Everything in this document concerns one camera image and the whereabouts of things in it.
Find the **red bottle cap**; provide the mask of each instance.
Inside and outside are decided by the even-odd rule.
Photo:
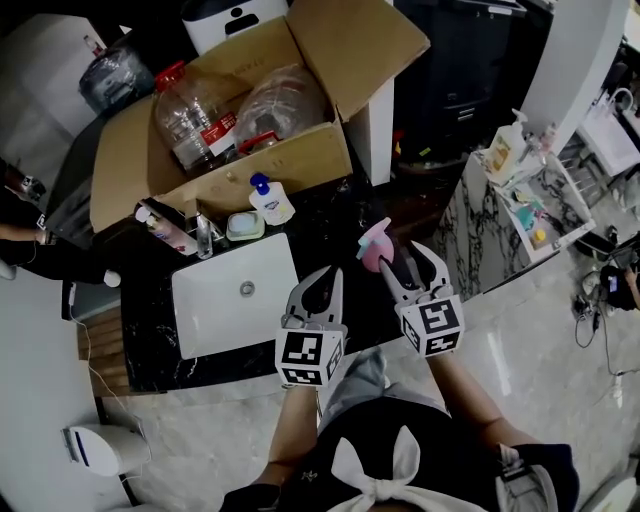
[[[156,75],[156,89],[164,91],[184,76],[184,61],[179,60]]]

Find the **human arm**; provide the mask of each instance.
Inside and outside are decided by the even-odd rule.
[[[631,294],[633,295],[633,300],[636,303],[636,308],[640,309],[640,291],[638,290],[638,273],[634,272],[630,268],[624,274],[624,278],[629,285],[629,289],[631,290]]]
[[[44,243],[46,232],[41,229],[19,228],[10,224],[0,223],[0,240],[12,242],[38,242]]]
[[[296,386],[287,391],[276,426],[269,462],[254,484],[282,486],[318,440],[316,390]]]
[[[498,443],[506,446],[539,443],[504,418],[495,402],[453,353],[432,356],[427,361],[451,415],[468,424],[488,447],[493,448]]]

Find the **gray shorts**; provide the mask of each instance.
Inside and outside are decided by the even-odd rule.
[[[331,395],[322,415],[318,434],[334,419],[355,405],[383,396],[434,407],[449,414],[432,398],[411,391],[402,384],[396,383],[385,388],[384,369],[385,360],[380,347],[360,353]]]

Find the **white wall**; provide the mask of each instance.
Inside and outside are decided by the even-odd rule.
[[[119,480],[72,464],[61,429],[97,422],[61,283],[0,279],[0,493],[14,512],[92,512],[128,503]]]
[[[522,111],[538,133],[558,126],[558,153],[584,119],[622,39],[628,0],[562,0]]]
[[[78,92],[100,41],[85,18],[39,14],[0,43],[0,156],[53,184],[75,137],[95,114]]]
[[[391,79],[345,125],[347,137],[374,186],[391,179],[393,93]]]

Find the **white bow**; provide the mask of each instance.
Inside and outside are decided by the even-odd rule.
[[[355,448],[343,437],[336,448],[331,473],[338,480],[359,489],[362,494],[336,505],[329,512],[366,512],[376,502],[390,499],[404,501],[429,512],[484,510],[453,496],[408,485],[416,477],[419,467],[420,445],[406,426],[398,432],[393,448],[393,480],[376,480],[365,475]]]

